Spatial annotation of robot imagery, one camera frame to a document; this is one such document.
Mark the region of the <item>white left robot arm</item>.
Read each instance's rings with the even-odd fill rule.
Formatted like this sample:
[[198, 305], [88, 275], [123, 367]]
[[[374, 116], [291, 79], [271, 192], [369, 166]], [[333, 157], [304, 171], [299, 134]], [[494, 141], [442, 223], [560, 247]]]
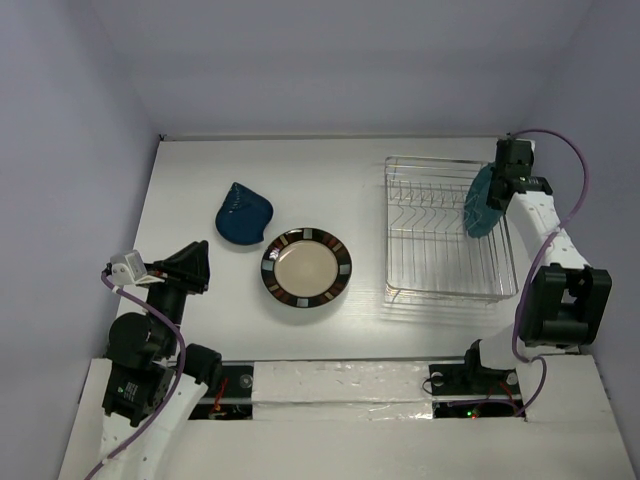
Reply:
[[131, 250], [102, 271], [102, 283], [141, 310], [109, 329], [99, 461], [88, 478], [164, 478], [194, 407], [219, 388], [220, 353], [186, 344], [181, 333], [188, 296], [208, 289], [208, 254], [205, 240], [152, 263]]

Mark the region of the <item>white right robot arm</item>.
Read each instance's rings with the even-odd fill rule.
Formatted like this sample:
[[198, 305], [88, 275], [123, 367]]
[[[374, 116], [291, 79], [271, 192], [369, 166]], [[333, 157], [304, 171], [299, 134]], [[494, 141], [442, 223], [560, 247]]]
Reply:
[[542, 363], [542, 347], [592, 344], [612, 288], [609, 272], [592, 267], [566, 230], [584, 201], [560, 217], [548, 180], [534, 175], [533, 165], [534, 144], [523, 133], [499, 139], [494, 161], [480, 169], [464, 204], [468, 237], [485, 238], [507, 219], [531, 258], [512, 326], [465, 353], [460, 379], [477, 395], [491, 395], [520, 363]]

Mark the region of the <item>dark rimmed beige plate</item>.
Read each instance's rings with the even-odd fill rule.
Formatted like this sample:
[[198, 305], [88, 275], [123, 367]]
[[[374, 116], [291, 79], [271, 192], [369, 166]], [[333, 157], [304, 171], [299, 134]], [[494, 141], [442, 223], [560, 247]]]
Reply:
[[297, 309], [324, 306], [348, 287], [351, 254], [335, 235], [318, 228], [289, 230], [265, 249], [260, 262], [262, 284], [276, 301]]

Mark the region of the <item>dark blue leaf-shaped plate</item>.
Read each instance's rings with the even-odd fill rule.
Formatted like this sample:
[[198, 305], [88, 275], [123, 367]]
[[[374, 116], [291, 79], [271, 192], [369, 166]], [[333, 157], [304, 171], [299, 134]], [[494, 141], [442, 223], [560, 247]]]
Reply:
[[262, 243], [274, 215], [273, 205], [246, 186], [233, 182], [215, 217], [220, 236], [235, 245]]

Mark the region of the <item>dark green scalloped plate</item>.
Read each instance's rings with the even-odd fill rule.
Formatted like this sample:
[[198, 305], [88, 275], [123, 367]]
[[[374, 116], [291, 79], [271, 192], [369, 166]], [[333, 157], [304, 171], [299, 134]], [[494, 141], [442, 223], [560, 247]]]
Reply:
[[464, 202], [464, 227], [471, 238], [487, 236], [500, 221], [502, 212], [487, 205], [492, 180], [490, 163], [482, 167], [472, 181]]

